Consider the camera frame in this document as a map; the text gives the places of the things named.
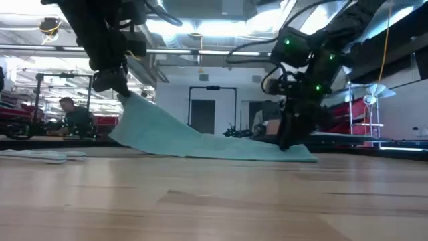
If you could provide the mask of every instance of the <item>ceiling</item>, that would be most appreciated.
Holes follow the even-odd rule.
[[[147,35],[151,48],[203,48],[206,50],[231,50],[232,48],[253,41],[272,39],[283,22],[303,7],[318,0],[284,0],[277,1],[276,8],[257,13],[254,0],[163,0],[162,6],[172,15],[183,21],[182,27],[171,26],[158,17],[149,15],[146,25],[137,28]],[[394,23],[423,4],[424,0],[394,0],[391,22]],[[307,34],[328,24],[332,18],[350,1],[342,0],[320,5],[297,17],[290,25]],[[360,40],[373,37],[386,28],[389,12],[387,1],[378,10]],[[48,43],[55,46],[76,46],[76,36],[67,24],[61,11],[55,5],[43,6],[37,0],[14,0],[2,5],[0,9],[0,42],[6,44],[41,44],[43,34],[38,30],[39,23],[44,17],[57,17],[62,20],[58,38]],[[202,39],[189,36],[199,33]],[[247,48],[248,51],[270,52],[273,44]],[[18,60],[17,86],[34,86],[34,72],[69,72],[91,74],[88,60],[85,56],[59,56],[56,53],[35,52],[22,54],[7,52],[10,58]],[[209,84],[231,84],[259,88],[251,79],[255,75],[264,75],[271,66],[266,64],[244,64],[230,66],[225,63],[223,56],[174,56],[158,55],[156,58],[145,58],[143,61],[130,60],[131,73],[129,85],[135,91],[152,91],[159,80],[171,84],[200,84],[198,71],[202,68],[210,75]],[[70,83],[85,87],[88,81],[80,78],[68,80]],[[54,80],[54,84],[64,85],[62,80]],[[46,89],[43,95],[47,100],[56,101],[59,96],[85,98],[84,89],[55,90]],[[117,104],[112,93],[93,94],[92,98],[99,102]],[[101,108],[94,109],[103,113]]]

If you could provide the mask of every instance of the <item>white fan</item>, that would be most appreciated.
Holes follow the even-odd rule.
[[[368,106],[376,103],[378,98],[387,98],[395,95],[395,92],[387,89],[383,84],[373,84],[366,89],[367,94],[362,99]]]

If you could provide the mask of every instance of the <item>metal frame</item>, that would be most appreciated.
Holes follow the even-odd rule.
[[[191,109],[191,95],[192,95],[192,89],[205,89],[205,90],[212,90],[212,91],[216,91],[216,90],[234,90],[235,91],[235,127],[236,127],[236,114],[237,114],[237,96],[238,96],[238,91],[237,88],[235,87],[220,87],[220,86],[190,86],[189,87],[189,105],[187,107],[187,124],[190,125],[190,109]]]
[[[61,74],[45,74],[45,73],[38,73],[35,75],[35,79],[37,80],[37,87],[35,89],[35,112],[33,116],[33,124],[37,122],[37,115],[39,112],[39,100],[40,100],[40,93],[41,93],[41,83],[44,81],[45,76],[56,76],[60,78],[75,78],[75,77],[86,77],[89,78],[89,85],[88,85],[88,100],[86,103],[86,109],[89,112],[89,106],[91,101],[91,93],[92,93],[92,79],[93,75],[91,74],[67,74],[67,73],[61,73]]]
[[[354,96],[352,94],[352,83],[348,82],[348,91],[349,91],[349,125],[350,125],[350,134],[354,134],[354,126],[356,125],[363,125],[363,126],[369,126],[370,127],[370,136],[373,136],[373,127],[377,128],[377,138],[381,137],[381,127],[383,127],[383,124],[380,123],[380,118],[379,118],[379,99],[377,99],[376,101],[376,123],[373,123],[373,109],[370,108],[369,109],[369,114],[370,114],[370,123],[367,124],[359,124],[356,123],[354,124],[354,116],[352,114],[352,101],[354,100]]]

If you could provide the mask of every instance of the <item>ceiling duct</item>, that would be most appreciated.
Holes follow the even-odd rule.
[[[173,16],[183,19],[246,21],[255,10],[253,0],[163,0],[163,6]]]
[[[264,11],[279,9],[281,7],[282,0],[259,0],[256,3],[256,8],[258,13]]]

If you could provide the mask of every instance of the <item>cloth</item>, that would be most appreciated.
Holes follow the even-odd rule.
[[[69,126],[73,125],[89,125],[90,114],[88,110],[81,106],[75,106],[72,112],[68,112],[65,116],[65,122]]]
[[[176,157],[317,162],[317,158],[304,145],[296,145],[283,152],[273,144],[202,134],[135,93],[129,98],[119,96],[119,100],[124,105],[124,114],[110,137],[145,153]]]

